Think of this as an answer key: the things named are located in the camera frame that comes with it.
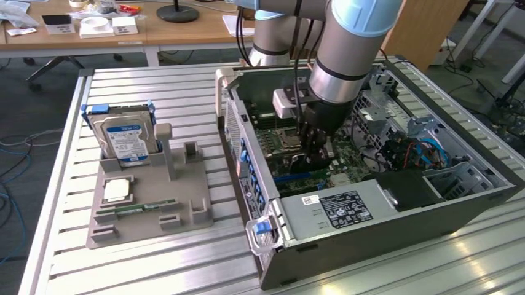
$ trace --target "table leg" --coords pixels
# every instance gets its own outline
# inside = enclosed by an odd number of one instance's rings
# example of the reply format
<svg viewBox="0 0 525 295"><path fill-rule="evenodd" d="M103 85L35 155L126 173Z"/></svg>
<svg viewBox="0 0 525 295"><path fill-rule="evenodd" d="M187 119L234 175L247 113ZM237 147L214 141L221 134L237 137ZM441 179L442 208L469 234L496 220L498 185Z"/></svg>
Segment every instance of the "table leg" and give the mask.
<svg viewBox="0 0 525 295"><path fill-rule="evenodd" d="M144 47L146 59L148 61L148 66L160 66L159 63L159 47L158 46L147 46Z"/></svg>
<svg viewBox="0 0 525 295"><path fill-rule="evenodd" d="M509 23L510 19L514 16L516 11L518 10L518 8L514 6L510 8L510 11L506 13L506 15L502 17L497 27L494 28L494 30L492 31L489 37L486 38L486 41L484 42L484 45L481 45L478 51L476 52L474 57L477 59L481 59L481 57L484 56L484 54L486 53L486 50L489 49L489 47L492 46L492 43L494 42L496 38L498 37L498 35L501 34L502 29L505 29L506 24Z"/></svg>
<svg viewBox="0 0 525 295"><path fill-rule="evenodd" d="M462 36L461 41L458 43L458 45L456 46L454 51L452 52L452 56L454 59L458 58L461 51L464 50L466 44L469 43L472 37L474 36L474 33L477 31L477 29L481 26L481 23L484 22L492 8L496 5L497 0L489 0L484 6L484 9L481 10L469 30L465 33L465 36Z"/></svg>
<svg viewBox="0 0 525 295"><path fill-rule="evenodd" d="M505 84L510 83L512 81L516 80L517 75L520 74L521 71L525 71L525 54L521 57L521 59L517 61L516 65L510 69L509 73L506 76L502 78L501 82Z"/></svg>

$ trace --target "label sticker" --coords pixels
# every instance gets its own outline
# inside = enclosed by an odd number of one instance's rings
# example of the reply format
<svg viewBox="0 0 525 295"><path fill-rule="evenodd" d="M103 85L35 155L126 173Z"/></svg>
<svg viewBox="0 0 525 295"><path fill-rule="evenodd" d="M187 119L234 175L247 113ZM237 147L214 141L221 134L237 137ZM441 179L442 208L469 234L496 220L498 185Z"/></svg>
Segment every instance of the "label sticker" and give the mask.
<svg viewBox="0 0 525 295"><path fill-rule="evenodd" d="M119 45L140 45L142 41L120 41Z"/></svg>
<svg viewBox="0 0 525 295"><path fill-rule="evenodd" d="M321 205L337 229L373 220L357 191L321 198Z"/></svg>
<svg viewBox="0 0 525 295"><path fill-rule="evenodd" d="M116 158L123 162L138 162L148 157L144 140L140 139L140 125L107 128Z"/></svg>
<svg viewBox="0 0 525 295"><path fill-rule="evenodd" d="M318 195L309 195L303 197L303 204L305 206L319 203L319 196Z"/></svg>

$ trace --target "red object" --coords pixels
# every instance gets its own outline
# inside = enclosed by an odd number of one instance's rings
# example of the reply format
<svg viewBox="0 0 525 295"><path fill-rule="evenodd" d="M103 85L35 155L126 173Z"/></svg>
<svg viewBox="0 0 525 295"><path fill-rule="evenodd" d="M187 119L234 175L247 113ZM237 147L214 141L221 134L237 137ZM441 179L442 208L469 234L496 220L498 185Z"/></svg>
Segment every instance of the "red object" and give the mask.
<svg viewBox="0 0 525 295"><path fill-rule="evenodd" d="M140 12L140 7L139 6L132 6L132 5L126 5L120 4L119 5L119 11L126 12L127 14L135 15Z"/></svg>

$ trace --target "blue hard drive label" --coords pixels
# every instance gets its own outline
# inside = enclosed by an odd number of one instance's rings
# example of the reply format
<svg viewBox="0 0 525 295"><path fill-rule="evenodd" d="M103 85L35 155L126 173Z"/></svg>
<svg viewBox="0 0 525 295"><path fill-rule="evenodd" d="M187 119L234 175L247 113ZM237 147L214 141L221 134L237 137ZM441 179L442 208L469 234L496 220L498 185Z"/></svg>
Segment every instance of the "blue hard drive label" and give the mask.
<svg viewBox="0 0 525 295"><path fill-rule="evenodd" d="M116 158L128 162L130 165L148 158L148 149L144 140L140 139L140 125L108 127L107 134L114 146Z"/></svg>

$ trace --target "blue cable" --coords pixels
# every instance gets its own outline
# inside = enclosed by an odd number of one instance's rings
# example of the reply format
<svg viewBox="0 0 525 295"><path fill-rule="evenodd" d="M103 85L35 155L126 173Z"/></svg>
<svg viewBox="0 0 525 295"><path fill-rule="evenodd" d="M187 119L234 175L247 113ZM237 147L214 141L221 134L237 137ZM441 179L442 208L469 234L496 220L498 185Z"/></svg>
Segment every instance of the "blue cable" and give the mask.
<svg viewBox="0 0 525 295"><path fill-rule="evenodd" d="M9 259L9 257L15 256L20 252L20 250L24 248L27 234L26 234L24 219L23 219L23 215L20 214L20 210L19 210L19 206L16 205L16 202L13 201L13 199L11 199L11 197L8 195L5 195L1 192L0 192L0 197L3 197L8 202L11 202L11 204L12 204L12 206L15 208L15 211L16 211L16 215L19 216L20 225L23 227L23 241L20 242L19 246L4 257L4 259L0 261L0 266L1 266L1 264Z"/></svg>
<svg viewBox="0 0 525 295"><path fill-rule="evenodd" d="M1 184L5 184L5 183L13 181L27 171L27 169L31 166L31 156L27 153L24 153L24 152L12 152L12 151L7 151L4 149L0 149L0 152L5 152L5 153L8 153L11 155L23 155L27 158L27 166L24 167L24 169L13 177L11 177L5 181L1 181Z"/></svg>

